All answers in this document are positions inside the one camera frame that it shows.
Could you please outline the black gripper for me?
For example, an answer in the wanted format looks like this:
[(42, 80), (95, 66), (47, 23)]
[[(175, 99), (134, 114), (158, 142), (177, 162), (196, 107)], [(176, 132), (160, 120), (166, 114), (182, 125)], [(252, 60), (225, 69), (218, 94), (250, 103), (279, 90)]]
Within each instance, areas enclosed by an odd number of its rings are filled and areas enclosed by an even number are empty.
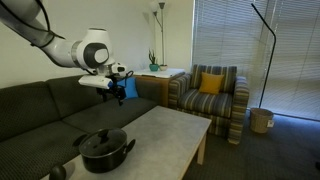
[(108, 100), (107, 93), (109, 93), (112, 94), (115, 98), (117, 98), (119, 106), (122, 106), (124, 102), (124, 97), (118, 97), (118, 93), (125, 93), (124, 87), (117, 84), (117, 78), (114, 75), (111, 75), (110, 79), (112, 80), (113, 85), (109, 89), (97, 88), (96, 91), (99, 95), (102, 96), (103, 102), (106, 102)]

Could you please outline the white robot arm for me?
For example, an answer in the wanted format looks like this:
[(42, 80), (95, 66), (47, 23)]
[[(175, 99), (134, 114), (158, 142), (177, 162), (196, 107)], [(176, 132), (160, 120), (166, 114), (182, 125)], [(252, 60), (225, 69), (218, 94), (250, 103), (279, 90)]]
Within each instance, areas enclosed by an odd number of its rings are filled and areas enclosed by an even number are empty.
[(125, 88), (118, 84), (117, 75), (126, 67), (113, 58), (108, 32), (89, 28), (82, 40), (69, 41), (51, 30), (42, 0), (0, 0), (0, 20), (8, 28), (39, 48), (57, 66), (80, 68), (88, 72), (78, 82), (97, 89), (103, 100), (106, 94), (126, 98)]

